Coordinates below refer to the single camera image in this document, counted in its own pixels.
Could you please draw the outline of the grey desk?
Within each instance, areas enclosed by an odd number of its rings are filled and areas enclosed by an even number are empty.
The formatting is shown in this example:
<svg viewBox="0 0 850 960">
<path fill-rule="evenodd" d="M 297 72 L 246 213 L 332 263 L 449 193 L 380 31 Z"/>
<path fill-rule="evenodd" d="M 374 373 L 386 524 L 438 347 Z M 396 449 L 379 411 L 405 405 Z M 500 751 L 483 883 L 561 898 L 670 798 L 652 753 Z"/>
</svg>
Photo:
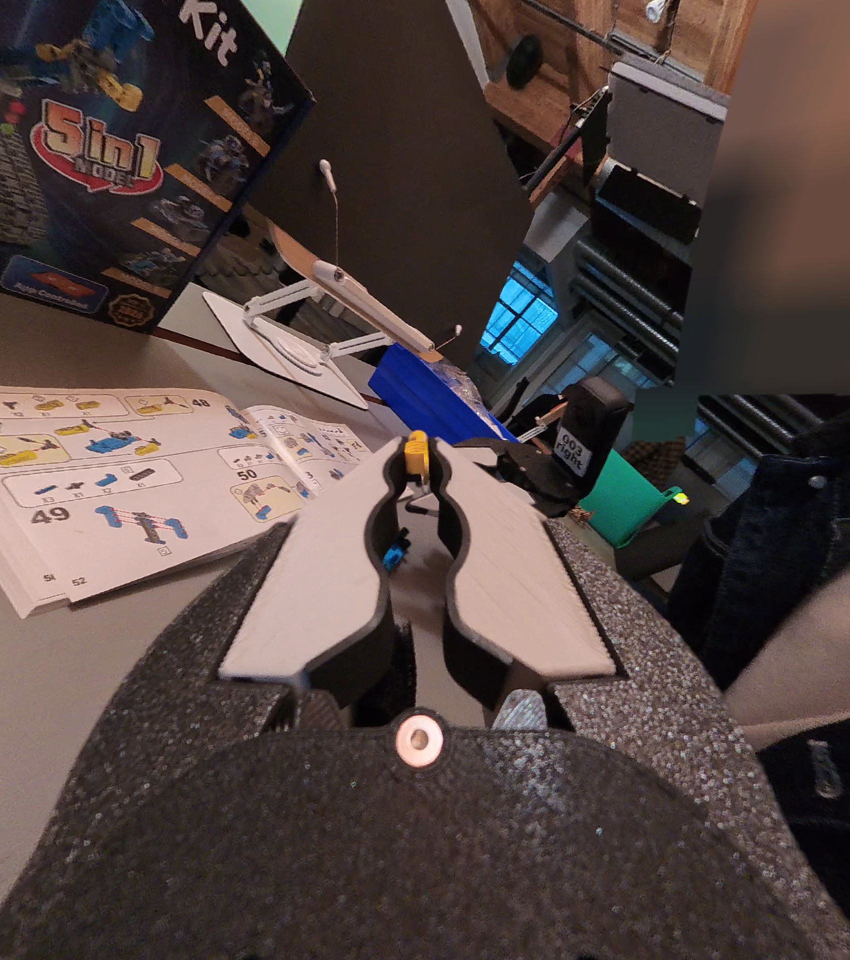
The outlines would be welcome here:
<svg viewBox="0 0 850 960">
<path fill-rule="evenodd" d="M 376 398 L 362 412 L 241 362 L 196 287 L 180 295 L 158 336 L 0 294 L 0 385 L 211 390 L 240 407 L 273 403 L 344 422 L 371 449 L 405 427 Z M 27 619 L 0 587 L 0 903 L 122 679 L 236 560 L 212 560 L 88 606 Z"/>
</svg>

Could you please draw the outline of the open instruction booklet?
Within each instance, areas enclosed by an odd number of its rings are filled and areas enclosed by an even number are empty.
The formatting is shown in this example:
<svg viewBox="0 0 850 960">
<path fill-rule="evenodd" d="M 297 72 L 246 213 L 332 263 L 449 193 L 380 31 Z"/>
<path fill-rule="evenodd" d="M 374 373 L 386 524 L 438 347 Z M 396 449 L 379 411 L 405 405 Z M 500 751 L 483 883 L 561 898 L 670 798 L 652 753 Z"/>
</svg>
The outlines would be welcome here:
<svg viewBox="0 0 850 960">
<path fill-rule="evenodd" d="M 228 556 L 370 454 L 205 390 L 0 386 L 0 586 L 28 618 Z"/>
</svg>

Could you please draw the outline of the person's white shirt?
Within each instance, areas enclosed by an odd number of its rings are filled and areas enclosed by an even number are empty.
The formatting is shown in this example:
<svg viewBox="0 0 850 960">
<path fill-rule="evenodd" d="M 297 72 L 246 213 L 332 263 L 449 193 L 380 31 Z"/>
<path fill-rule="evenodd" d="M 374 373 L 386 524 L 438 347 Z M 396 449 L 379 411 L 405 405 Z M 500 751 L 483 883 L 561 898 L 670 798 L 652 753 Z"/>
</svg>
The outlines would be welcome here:
<svg viewBox="0 0 850 960">
<path fill-rule="evenodd" d="M 850 719 L 850 591 L 804 606 L 724 694 L 756 748 Z"/>
</svg>

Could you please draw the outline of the teal plastic case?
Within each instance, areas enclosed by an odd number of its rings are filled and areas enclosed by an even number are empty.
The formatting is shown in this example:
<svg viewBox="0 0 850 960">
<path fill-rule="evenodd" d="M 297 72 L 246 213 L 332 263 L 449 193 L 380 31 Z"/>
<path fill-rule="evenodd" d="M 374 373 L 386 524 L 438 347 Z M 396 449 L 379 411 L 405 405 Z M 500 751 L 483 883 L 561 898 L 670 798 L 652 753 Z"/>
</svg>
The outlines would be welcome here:
<svg viewBox="0 0 850 960">
<path fill-rule="evenodd" d="M 594 488 L 578 503 L 588 522 L 614 548 L 629 545 L 635 535 L 671 501 L 686 505 L 679 487 L 659 490 L 611 450 Z"/>
</svg>

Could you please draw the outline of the dark hanging ceiling panel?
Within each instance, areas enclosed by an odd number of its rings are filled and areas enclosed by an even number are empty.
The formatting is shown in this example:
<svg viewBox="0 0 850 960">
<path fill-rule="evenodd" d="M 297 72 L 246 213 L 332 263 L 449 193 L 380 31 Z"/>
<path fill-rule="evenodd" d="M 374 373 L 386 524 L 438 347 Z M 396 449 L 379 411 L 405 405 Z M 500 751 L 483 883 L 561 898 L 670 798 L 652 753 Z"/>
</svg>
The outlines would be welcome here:
<svg viewBox="0 0 850 960">
<path fill-rule="evenodd" d="M 689 248 L 698 231 L 730 96 L 630 56 L 609 73 L 611 167 L 597 201 Z"/>
</svg>

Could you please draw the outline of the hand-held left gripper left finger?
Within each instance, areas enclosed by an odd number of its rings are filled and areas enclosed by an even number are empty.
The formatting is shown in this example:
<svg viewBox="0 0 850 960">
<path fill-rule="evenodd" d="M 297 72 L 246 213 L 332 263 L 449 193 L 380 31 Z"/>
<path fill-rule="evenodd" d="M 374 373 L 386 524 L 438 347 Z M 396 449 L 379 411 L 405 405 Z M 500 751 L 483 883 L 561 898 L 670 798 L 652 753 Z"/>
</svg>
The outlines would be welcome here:
<svg viewBox="0 0 850 960">
<path fill-rule="evenodd" d="M 326 690 L 346 707 L 383 678 L 395 635 L 383 557 L 399 537 L 404 489 L 403 439 L 394 438 L 302 511 L 220 679 Z"/>
</svg>

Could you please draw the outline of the white folding book stand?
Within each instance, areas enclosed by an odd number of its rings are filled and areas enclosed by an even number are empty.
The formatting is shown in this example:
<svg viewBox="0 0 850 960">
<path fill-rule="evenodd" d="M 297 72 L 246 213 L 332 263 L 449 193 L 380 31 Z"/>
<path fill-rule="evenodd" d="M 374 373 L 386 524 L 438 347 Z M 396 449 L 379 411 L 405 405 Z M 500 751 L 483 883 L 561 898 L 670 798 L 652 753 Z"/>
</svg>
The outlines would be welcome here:
<svg viewBox="0 0 850 960">
<path fill-rule="evenodd" d="M 278 291 L 252 297 L 244 305 L 217 294 L 203 295 L 221 327 L 244 358 L 273 376 L 366 411 L 366 397 L 341 372 L 335 361 L 376 347 L 398 344 L 440 370 L 443 378 L 463 395 L 472 383 L 438 351 L 431 338 L 399 318 L 344 270 L 338 259 L 328 262 L 292 239 L 273 222 L 268 224 L 278 253 L 301 279 Z M 313 297 L 332 298 L 373 329 L 357 337 L 310 344 L 288 327 L 269 318 L 286 306 L 299 306 Z"/>
</svg>

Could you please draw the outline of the black divider panel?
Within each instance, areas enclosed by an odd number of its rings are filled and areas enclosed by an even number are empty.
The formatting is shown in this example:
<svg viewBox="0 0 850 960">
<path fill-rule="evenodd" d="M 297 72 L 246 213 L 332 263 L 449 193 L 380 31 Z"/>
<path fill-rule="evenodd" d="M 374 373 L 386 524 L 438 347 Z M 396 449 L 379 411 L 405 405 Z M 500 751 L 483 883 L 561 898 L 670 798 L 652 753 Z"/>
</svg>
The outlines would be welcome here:
<svg viewBox="0 0 850 960">
<path fill-rule="evenodd" d="M 248 201 L 466 369 L 532 207 L 441 1 L 308 1 L 286 60 L 315 104 Z"/>
</svg>

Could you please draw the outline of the large paned window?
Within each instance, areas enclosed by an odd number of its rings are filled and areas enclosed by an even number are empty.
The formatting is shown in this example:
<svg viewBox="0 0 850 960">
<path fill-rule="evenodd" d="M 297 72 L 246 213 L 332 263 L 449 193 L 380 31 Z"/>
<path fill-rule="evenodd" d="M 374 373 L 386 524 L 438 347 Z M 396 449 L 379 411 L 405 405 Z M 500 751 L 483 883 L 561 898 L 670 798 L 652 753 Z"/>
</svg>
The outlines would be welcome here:
<svg viewBox="0 0 850 960">
<path fill-rule="evenodd" d="M 558 315 L 546 267 L 519 258 L 511 267 L 479 346 L 515 366 L 550 331 Z"/>
</svg>

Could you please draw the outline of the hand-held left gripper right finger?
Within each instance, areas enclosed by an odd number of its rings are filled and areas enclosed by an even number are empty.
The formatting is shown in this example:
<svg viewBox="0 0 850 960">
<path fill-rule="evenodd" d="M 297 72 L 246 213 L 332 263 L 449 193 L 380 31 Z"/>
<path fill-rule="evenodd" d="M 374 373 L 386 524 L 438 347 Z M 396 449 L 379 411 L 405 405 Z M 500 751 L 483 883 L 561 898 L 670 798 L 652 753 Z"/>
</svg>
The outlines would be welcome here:
<svg viewBox="0 0 850 960">
<path fill-rule="evenodd" d="M 606 643 L 545 518 L 464 448 L 432 441 L 437 535 L 450 554 L 443 656 L 486 710 L 512 690 L 616 676 Z"/>
</svg>

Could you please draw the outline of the crumpled clear plastic wrappers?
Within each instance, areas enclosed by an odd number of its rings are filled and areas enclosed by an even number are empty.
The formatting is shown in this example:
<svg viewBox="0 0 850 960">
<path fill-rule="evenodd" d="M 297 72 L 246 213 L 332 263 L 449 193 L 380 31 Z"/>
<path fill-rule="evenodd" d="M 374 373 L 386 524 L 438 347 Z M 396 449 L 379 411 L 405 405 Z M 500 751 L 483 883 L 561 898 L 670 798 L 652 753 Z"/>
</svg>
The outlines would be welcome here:
<svg viewBox="0 0 850 960">
<path fill-rule="evenodd" d="M 442 383 L 480 419 L 494 427 L 493 418 L 486 408 L 478 388 L 458 366 L 442 359 L 431 365 L 432 371 Z"/>
</svg>

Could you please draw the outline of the blue plastic bin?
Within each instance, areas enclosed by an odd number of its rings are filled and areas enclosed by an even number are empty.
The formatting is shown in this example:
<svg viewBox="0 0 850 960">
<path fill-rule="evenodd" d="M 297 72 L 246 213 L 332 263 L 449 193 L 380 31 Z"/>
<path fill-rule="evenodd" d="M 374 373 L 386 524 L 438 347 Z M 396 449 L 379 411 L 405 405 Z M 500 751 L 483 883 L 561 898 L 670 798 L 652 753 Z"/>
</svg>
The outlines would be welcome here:
<svg viewBox="0 0 850 960">
<path fill-rule="evenodd" d="M 484 419 L 469 406 L 431 364 L 397 343 L 386 349 L 369 387 L 408 428 L 451 445 L 476 438 L 516 440 L 490 414 Z"/>
</svg>

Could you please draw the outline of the toy robot kit box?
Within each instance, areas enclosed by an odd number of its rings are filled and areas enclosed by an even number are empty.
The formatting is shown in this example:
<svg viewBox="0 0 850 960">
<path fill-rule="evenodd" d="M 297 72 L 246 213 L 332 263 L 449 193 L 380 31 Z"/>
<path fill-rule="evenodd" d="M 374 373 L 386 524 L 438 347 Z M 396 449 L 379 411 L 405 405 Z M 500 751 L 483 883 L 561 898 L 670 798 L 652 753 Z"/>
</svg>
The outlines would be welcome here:
<svg viewBox="0 0 850 960">
<path fill-rule="evenodd" d="M 242 2 L 0 1 L 0 294 L 153 331 L 313 104 Z"/>
</svg>

